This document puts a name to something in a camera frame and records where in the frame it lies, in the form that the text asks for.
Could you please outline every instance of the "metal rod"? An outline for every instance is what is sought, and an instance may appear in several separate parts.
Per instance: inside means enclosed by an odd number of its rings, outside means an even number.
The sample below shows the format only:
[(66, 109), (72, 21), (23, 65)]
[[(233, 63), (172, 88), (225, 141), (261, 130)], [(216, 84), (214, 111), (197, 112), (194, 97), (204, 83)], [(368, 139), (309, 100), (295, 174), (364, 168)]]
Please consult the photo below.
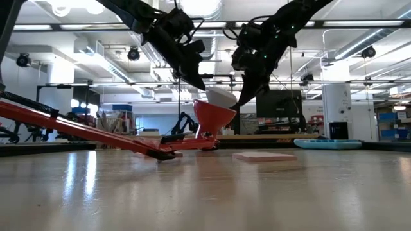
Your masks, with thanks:
[[(0, 7), (0, 64), (3, 62), (4, 54), (12, 32), (14, 29), (17, 16), (19, 15), (21, 6), (26, 0), (8, 0), (2, 1)], [(0, 90), (5, 90), (3, 77), (0, 69)]]
[(180, 118), (180, 114), (181, 114), (181, 105), (180, 105), (180, 91), (181, 91), (181, 78), (179, 78), (179, 114), (177, 115), (178, 118)]
[[(347, 81), (327, 81), (327, 80), (313, 80), (313, 81), (271, 81), (270, 85), (286, 85), (286, 84), (300, 84), (300, 83), (307, 83), (307, 84), (317, 84), (317, 85), (325, 85), (325, 84), (364, 84), (364, 83), (411, 83), (411, 80), (347, 80)], [(89, 87), (102, 87), (102, 86), (122, 86), (122, 85), (136, 85), (136, 86), (149, 86), (152, 87), (153, 85), (164, 86), (164, 85), (178, 85), (178, 82), (135, 82), (135, 83), (124, 83), (124, 82), (116, 82), (116, 83), (93, 83), (88, 85), (86, 83), (73, 83), (73, 84), (56, 84), (50, 83), (47, 85), (41, 85), (39, 87), (81, 87), (81, 86), (89, 86)], [(230, 85), (230, 84), (244, 84), (242, 81), (209, 81), (205, 82), (205, 85)], [(181, 82), (180, 85), (189, 85), (186, 82)]]
[[(407, 99), (370, 99), (370, 102), (402, 102), (402, 101), (406, 101)], [(322, 99), (307, 99), (307, 100), (303, 100), (303, 102), (318, 102), (318, 101), (322, 101)], [(352, 99), (352, 102), (368, 102), (368, 100), (366, 99)], [(103, 105), (124, 105), (124, 104), (178, 104), (179, 102), (159, 102), (159, 101), (147, 101), (147, 102), (141, 102), (141, 101), (135, 101), (135, 102), (124, 102), (124, 103), (102, 103)], [(185, 101), (184, 103), (193, 103), (193, 101)]]
[[(245, 21), (205, 21), (198, 29), (199, 31), (222, 30), (227, 24), (233, 24), (234, 30), (240, 30), (241, 25)], [(30, 27), (25, 28), (26, 25), (32, 24), (16, 24), (17, 28), (13, 32), (99, 32), (99, 31), (131, 31), (125, 24), (121, 23), (77, 23), (77, 24), (35, 24), (49, 26), (46, 30), (31, 30)], [(329, 30), (329, 29), (402, 29), (411, 28), (411, 19), (370, 19), (370, 20), (312, 20), (305, 27), (304, 30)]]
[(85, 115), (84, 115), (84, 125), (89, 124), (89, 87), (85, 88)]
[(36, 88), (36, 102), (40, 102), (40, 90), (41, 90), (41, 86), (37, 86)]
[(231, 79), (230, 79), (230, 80), (231, 80), (231, 93), (232, 93), (233, 90), (234, 90), (234, 89), (233, 89), (234, 84), (232, 84), (232, 82), (234, 81), (233, 79), (234, 79), (234, 76), (232, 75), (232, 76), (231, 76)]

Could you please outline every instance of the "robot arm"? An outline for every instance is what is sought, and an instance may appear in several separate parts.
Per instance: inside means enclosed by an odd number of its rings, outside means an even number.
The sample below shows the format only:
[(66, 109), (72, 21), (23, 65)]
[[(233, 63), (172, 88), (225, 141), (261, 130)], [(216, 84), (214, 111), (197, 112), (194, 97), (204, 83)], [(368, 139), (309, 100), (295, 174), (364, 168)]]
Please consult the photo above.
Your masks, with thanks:
[(151, 43), (174, 69), (174, 77), (182, 78), (190, 85), (205, 90), (198, 74), (200, 53), (205, 50), (202, 40), (191, 42), (195, 30), (190, 17), (181, 9), (165, 13), (141, 0), (97, 0), (113, 11), (134, 32), (143, 34), (143, 43)]
[[(278, 68), (287, 47), (297, 47), (295, 34), (333, 0), (294, 0), (276, 14), (251, 19), (243, 24), (237, 36), (238, 48), (232, 56), (232, 67), (244, 71), (244, 86), (239, 104), (246, 104), (258, 93), (268, 90), (270, 75)], [(254, 20), (267, 18), (261, 25)]]
[[(186, 122), (184, 123), (182, 127), (180, 127), (181, 121), (184, 118), (186, 118)], [(192, 131), (193, 133), (195, 133), (198, 129), (198, 124), (194, 122), (194, 120), (189, 115), (187, 115), (185, 112), (181, 112), (179, 120), (175, 124), (174, 128), (171, 130), (171, 134), (172, 135), (183, 134), (184, 129), (186, 129), (187, 125), (188, 125), (189, 130)]]

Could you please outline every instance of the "ceiling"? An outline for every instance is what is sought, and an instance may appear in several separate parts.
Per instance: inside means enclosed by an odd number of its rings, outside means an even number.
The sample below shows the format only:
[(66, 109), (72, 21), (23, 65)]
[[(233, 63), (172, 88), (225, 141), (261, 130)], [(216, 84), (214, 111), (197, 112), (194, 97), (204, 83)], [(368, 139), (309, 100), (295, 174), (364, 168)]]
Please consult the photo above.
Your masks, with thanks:
[[(174, 4), (170, 0), (147, 0), (147, 3), (158, 7), (163, 11), (170, 11)], [(255, 16), (270, 15), (275, 13), (282, 5), (287, 3), (287, 0), (222, 0), (221, 16), (219, 21), (247, 21)], [(395, 13), (406, 5), (410, 6), (409, 0), (334, 0), (331, 4), (319, 11), (313, 19), (394, 19)], [(65, 17), (57, 17), (53, 14), (51, 5), (47, 1), (28, 1), (24, 4), (19, 18), (18, 24), (40, 24), (40, 23), (96, 23), (96, 22), (115, 22), (119, 23), (116, 15), (108, 10), (98, 15), (90, 14), (85, 8), (73, 8)], [(320, 56), (323, 51), (338, 50), (354, 39), (362, 36), (367, 30), (301, 30), (297, 34), (298, 48), (288, 50), (281, 59), (278, 69), (274, 71), (275, 78), (272, 81), (286, 81), (290, 79), (291, 74), (294, 74), (294, 79), (299, 80), (306, 72), (314, 75), (316, 80), (320, 80), (321, 66), (318, 63), (310, 67), (309, 70), (304, 70), (307, 62), (312, 57)], [(216, 30), (217, 35), (221, 35), (221, 30)], [(381, 79), (397, 79), (411, 80), (411, 60), (409, 54), (411, 46), (410, 42), (411, 30), (401, 29), (395, 33), (383, 38), (374, 44), (377, 55), (370, 59), (364, 67), (362, 58), (349, 58), (351, 79), (362, 80), (365, 73), (373, 73), (373, 76)], [(61, 51), (67, 57), (76, 60), (79, 70), (76, 71), (76, 81), (84, 79), (93, 79), (94, 82), (110, 82), (119, 81), (118, 78), (113, 78), (111, 73), (102, 69), (98, 65), (83, 64), (73, 54), (73, 44), (79, 37), (86, 37), (89, 40), (100, 41), (105, 47), (105, 58), (114, 63), (116, 67), (126, 72), (134, 81), (155, 81), (150, 74), (152, 64), (149, 59), (141, 53), (141, 58), (138, 61), (132, 62), (127, 58), (127, 52), (132, 46), (137, 46), (135, 39), (130, 36), (127, 31), (106, 31), (106, 32), (90, 32), (90, 33), (68, 33), (68, 32), (50, 32), (50, 33), (14, 33), (10, 41), (13, 46), (50, 46)], [(228, 74), (233, 71), (231, 67), (231, 52), (236, 49), (235, 41), (225, 37), (216, 37), (216, 59), (221, 60), (217, 63), (202, 63), (205, 70), (208, 70), (210, 65), (214, 68), (215, 74)], [(44, 55), (36, 56), (40, 61), (45, 62)], [(236, 77), (240, 77), (241, 73), (236, 72)], [(227, 81), (228, 78), (216, 78), (215, 80)], [(385, 84), (374, 86), (374, 90), (388, 90), (394, 84)], [(281, 85), (273, 85), (273, 88), (283, 88)], [(192, 93), (198, 92), (193, 87), (184, 86)], [(353, 85), (353, 89), (363, 90), (363, 85)], [(136, 93), (131, 88), (120, 87), (98, 87), (97, 90), (104, 94), (132, 94)], [(156, 87), (155, 93), (163, 94), (171, 93), (170, 87)], [(241, 85), (234, 87), (234, 90), (241, 90)]]

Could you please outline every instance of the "monitor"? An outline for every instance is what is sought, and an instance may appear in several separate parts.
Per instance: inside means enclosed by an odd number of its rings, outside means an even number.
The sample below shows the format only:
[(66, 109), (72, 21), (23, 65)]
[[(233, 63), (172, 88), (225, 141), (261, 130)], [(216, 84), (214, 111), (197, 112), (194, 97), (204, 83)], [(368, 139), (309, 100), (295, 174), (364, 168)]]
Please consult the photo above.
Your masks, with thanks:
[(258, 118), (300, 118), (302, 113), (299, 90), (269, 90), (256, 100)]

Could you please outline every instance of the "pink block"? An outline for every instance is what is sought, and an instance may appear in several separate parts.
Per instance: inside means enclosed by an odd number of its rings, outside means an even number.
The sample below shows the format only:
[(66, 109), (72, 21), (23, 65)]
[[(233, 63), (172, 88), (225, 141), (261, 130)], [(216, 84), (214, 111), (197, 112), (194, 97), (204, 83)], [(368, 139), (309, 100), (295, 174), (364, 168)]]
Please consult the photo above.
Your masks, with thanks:
[(280, 153), (267, 153), (267, 152), (244, 152), (235, 153), (234, 158), (247, 162), (268, 162), (268, 161), (294, 161), (297, 160), (296, 156), (280, 154)]
[(175, 151), (174, 154), (175, 154), (175, 157), (177, 157), (177, 158), (182, 157), (182, 152), (181, 151)]

